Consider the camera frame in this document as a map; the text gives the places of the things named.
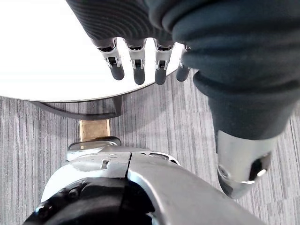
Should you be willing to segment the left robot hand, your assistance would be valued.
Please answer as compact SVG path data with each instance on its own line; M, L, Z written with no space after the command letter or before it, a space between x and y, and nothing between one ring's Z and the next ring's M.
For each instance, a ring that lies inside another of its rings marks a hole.
M300 98L297 0L70 0L98 48L155 38L189 47L183 65L208 97L218 180L237 199L265 173Z

